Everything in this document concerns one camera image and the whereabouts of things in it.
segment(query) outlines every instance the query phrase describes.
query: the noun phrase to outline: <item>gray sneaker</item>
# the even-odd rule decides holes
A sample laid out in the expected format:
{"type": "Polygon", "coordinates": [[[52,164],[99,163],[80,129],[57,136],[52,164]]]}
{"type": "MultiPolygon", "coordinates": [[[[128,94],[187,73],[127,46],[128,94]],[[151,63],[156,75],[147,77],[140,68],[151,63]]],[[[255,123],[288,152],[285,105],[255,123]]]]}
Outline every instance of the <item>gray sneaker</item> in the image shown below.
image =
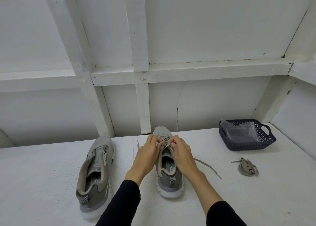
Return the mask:
{"type": "Polygon", "coordinates": [[[112,199],[109,175],[114,155],[112,140],[108,136],[100,136],[81,166],[76,196],[84,219],[100,216],[112,199]]]}
{"type": "Polygon", "coordinates": [[[153,134],[164,141],[156,161],[158,192],[164,198],[175,199],[182,195],[184,191],[184,181],[181,172],[173,160],[174,151],[170,145],[172,134],[163,126],[155,128],[153,134]]]}

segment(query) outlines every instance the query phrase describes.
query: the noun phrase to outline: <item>navy plastic basket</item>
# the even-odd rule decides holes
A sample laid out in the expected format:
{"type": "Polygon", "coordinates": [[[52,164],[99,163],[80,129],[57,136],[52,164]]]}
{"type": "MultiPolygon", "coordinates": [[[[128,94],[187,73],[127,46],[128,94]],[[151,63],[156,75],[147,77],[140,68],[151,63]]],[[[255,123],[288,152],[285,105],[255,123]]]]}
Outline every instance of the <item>navy plastic basket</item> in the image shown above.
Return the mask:
{"type": "Polygon", "coordinates": [[[270,144],[274,143],[277,140],[275,136],[272,134],[270,127],[265,124],[260,123],[258,120],[246,119],[246,120],[227,120],[227,121],[236,126],[242,123],[246,123],[246,122],[254,122],[256,131],[261,140],[261,142],[235,143],[227,137],[226,130],[223,126],[221,126],[221,122],[219,121],[219,134],[221,138],[223,139],[224,143],[226,144],[227,148],[229,148],[230,150],[263,149],[263,148],[268,147],[270,144]],[[267,135],[261,129],[261,127],[266,127],[269,131],[269,134],[267,135]]]}

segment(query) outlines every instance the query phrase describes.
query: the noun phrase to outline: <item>shoe insole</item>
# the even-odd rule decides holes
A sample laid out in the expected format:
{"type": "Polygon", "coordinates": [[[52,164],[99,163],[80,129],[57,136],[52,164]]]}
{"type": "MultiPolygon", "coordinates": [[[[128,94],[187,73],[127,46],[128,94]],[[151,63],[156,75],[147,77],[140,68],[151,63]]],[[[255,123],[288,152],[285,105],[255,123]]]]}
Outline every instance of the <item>shoe insole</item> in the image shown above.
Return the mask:
{"type": "Polygon", "coordinates": [[[85,191],[89,189],[91,184],[97,183],[101,180],[101,173],[99,172],[93,172],[92,174],[89,175],[89,177],[86,180],[86,187],[85,191]]]}
{"type": "Polygon", "coordinates": [[[166,169],[169,173],[171,173],[175,165],[174,160],[169,156],[162,157],[162,168],[166,169]]]}

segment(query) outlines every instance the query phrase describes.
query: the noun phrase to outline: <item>loose shoelace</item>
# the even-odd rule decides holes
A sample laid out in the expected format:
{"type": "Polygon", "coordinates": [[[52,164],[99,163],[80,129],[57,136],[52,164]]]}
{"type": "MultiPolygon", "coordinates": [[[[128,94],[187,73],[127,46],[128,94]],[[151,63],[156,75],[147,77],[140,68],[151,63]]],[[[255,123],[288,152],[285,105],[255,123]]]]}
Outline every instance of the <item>loose shoelace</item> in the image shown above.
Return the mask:
{"type": "Polygon", "coordinates": [[[257,167],[251,163],[249,159],[240,158],[238,161],[233,161],[231,163],[240,163],[238,166],[238,171],[245,176],[252,177],[253,175],[258,175],[259,171],[257,167]]]}
{"type": "MultiPolygon", "coordinates": [[[[169,141],[170,137],[169,137],[168,135],[162,135],[162,136],[159,136],[159,137],[162,139],[163,145],[165,146],[165,148],[170,145],[170,141],[169,141]]],[[[137,149],[139,150],[139,142],[138,142],[138,140],[137,140],[137,149]]],[[[199,160],[199,159],[196,159],[196,158],[193,158],[193,159],[196,160],[196,161],[198,161],[198,162],[200,162],[200,163],[202,163],[202,164],[204,164],[205,166],[211,168],[211,169],[214,171],[214,173],[215,173],[220,179],[222,179],[222,178],[218,175],[218,173],[216,172],[216,170],[215,170],[211,165],[208,165],[207,163],[204,163],[202,160],[199,160]]]]}

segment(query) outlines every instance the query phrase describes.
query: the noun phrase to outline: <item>black sleeve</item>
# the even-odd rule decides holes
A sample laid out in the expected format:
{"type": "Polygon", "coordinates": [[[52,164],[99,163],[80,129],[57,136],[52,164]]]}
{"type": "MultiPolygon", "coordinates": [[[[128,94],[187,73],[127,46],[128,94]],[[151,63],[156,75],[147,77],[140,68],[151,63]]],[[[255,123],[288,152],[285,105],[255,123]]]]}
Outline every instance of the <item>black sleeve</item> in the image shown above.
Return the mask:
{"type": "Polygon", "coordinates": [[[138,185],[132,180],[124,180],[96,226],[131,225],[139,202],[138,185]]]}
{"type": "Polygon", "coordinates": [[[206,216],[206,225],[247,226],[225,201],[216,202],[210,207],[206,216]]]}

